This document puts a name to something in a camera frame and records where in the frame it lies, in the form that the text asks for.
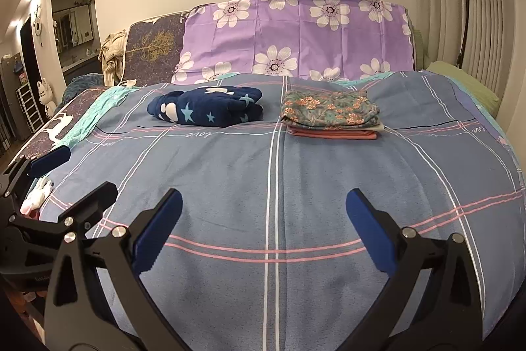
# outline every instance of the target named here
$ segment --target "stack of folded fabric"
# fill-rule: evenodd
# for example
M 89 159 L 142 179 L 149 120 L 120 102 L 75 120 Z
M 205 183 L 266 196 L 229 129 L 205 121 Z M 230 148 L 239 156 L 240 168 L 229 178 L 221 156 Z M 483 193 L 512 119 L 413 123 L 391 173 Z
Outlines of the stack of folded fabric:
M 153 99 L 148 113 L 166 122 L 202 127 L 229 127 L 261 120 L 263 107 L 256 102 L 261 91 L 251 87 L 204 87 L 172 91 Z
M 291 90 L 281 104 L 281 121 L 296 136 L 374 140 L 383 130 L 379 112 L 363 91 Z

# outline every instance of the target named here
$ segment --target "navy blue fabric with stars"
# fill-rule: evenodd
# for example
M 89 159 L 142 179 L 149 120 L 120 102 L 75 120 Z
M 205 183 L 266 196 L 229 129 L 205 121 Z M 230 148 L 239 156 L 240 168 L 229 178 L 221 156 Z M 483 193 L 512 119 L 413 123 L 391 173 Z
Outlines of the navy blue fabric with stars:
M 148 113 L 157 119 L 181 125 L 229 127 L 259 121 L 263 107 L 257 104 L 261 91 L 251 87 L 207 87 L 172 91 L 153 99 Z

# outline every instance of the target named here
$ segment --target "purple fabric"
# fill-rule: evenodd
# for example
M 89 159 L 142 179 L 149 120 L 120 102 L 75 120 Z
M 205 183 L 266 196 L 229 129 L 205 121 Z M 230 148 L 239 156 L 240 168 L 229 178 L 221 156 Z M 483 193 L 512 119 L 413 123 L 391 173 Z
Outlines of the purple fabric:
M 413 69 L 403 6 L 380 0 L 234 0 L 188 17 L 172 82 L 228 72 L 313 80 Z

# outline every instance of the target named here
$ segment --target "metal screw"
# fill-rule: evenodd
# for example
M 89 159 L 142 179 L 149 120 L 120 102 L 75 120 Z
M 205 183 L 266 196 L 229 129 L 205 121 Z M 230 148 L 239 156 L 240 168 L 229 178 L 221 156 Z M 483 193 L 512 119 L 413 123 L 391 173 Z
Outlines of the metal screw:
M 67 243 L 75 241 L 75 238 L 77 238 L 77 234 L 74 232 L 68 232 L 66 235 L 64 235 L 64 241 Z
M 115 238 L 123 237 L 126 234 L 126 228 L 124 226 L 116 226 L 111 230 L 111 234 Z
M 406 226 L 404 229 L 402 229 L 402 235 L 406 238 L 415 238 L 417 236 L 417 232 L 413 228 Z
M 452 240 L 454 242 L 456 242 L 457 244 L 461 244 L 464 242 L 464 237 L 462 237 L 462 235 L 458 234 L 458 233 L 454 233 L 453 236 L 451 237 Z

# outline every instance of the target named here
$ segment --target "folded orange fabric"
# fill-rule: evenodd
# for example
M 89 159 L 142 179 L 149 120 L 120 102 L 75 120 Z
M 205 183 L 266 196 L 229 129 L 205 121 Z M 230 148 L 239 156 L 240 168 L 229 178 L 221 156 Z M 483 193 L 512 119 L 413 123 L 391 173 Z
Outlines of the folded orange fabric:
M 318 139 L 376 140 L 377 138 L 377 133 L 366 130 L 309 130 L 289 127 L 289 131 L 295 136 Z

